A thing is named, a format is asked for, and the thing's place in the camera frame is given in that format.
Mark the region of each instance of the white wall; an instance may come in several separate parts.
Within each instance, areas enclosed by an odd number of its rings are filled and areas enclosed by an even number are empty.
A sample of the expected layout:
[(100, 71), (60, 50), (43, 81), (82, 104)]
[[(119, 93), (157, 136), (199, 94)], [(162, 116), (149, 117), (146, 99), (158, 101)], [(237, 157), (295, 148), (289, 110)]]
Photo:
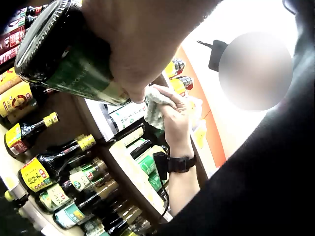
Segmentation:
[(252, 31), (279, 37), (293, 56), (297, 39), (295, 20), (281, 0), (224, 0), (182, 43), (209, 102), (226, 158), (248, 138), (266, 111), (243, 111), (227, 100), (218, 73), (208, 68), (211, 49), (196, 40), (212, 44), (218, 39), (230, 43), (237, 36)]

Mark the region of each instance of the black sleeve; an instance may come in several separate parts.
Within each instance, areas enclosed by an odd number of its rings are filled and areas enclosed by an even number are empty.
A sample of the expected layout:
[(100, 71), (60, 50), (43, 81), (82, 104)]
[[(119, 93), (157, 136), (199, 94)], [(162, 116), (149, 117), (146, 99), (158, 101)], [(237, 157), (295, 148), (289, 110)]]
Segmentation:
[(287, 95), (158, 236), (314, 235), (314, 20), (302, 27), (304, 17)]

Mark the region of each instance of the orange wall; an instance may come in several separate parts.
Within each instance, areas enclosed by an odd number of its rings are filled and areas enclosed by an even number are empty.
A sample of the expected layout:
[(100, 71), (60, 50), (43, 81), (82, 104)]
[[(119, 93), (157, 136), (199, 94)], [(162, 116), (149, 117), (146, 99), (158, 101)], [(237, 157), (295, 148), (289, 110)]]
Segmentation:
[(203, 101), (202, 103), (202, 119), (206, 120), (207, 125), (207, 133), (206, 133), (206, 139), (208, 141), (209, 148), (211, 150), (213, 160), (215, 162), (216, 167), (221, 166), (225, 161), (225, 154), (221, 142), (221, 138), (217, 129), (217, 126), (215, 124), (209, 103), (206, 99), (206, 96), (203, 92), (203, 89), (200, 85), (200, 82), (195, 74), (194, 69), (192, 68), (184, 50), (182, 47), (180, 47), (176, 54), (175, 58), (180, 58), (184, 62), (186, 62), (186, 67), (183, 70), (182, 76), (189, 76), (194, 79), (194, 88), (190, 91), (188, 91), (190, 96), (199, 98)]

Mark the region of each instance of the rag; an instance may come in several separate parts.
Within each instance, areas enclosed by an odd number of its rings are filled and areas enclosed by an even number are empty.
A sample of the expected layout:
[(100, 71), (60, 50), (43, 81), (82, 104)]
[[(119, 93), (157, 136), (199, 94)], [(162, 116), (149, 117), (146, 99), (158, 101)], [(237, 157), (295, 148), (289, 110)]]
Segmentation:
[(144, 115), (144, 120), (149, 125), (164, 130), (164, 116), (160, 111), (159, 104), (170, 105), (174, 109), (176, 109), (176, 104), (152, 86), (146, 88), (146, 102), (148, 109)]

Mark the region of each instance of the cloth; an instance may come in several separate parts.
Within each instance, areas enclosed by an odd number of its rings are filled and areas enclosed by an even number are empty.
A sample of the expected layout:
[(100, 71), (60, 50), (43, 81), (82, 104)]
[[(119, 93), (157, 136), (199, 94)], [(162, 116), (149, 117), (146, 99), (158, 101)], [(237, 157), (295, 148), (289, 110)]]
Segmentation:
[(176, 104), (165, 95), (161, 94), (156, 88), (148, 86), (146, 88), (146, 101), (148, 103), (147, 113), (144, 120), (157, 129), (164, 130), (164, 117), (159, 109), (159, 104), (170, 105), (174, 109)]
[(155, 236), (314, 235), (314, 0), (295, 3), (285, 98)]

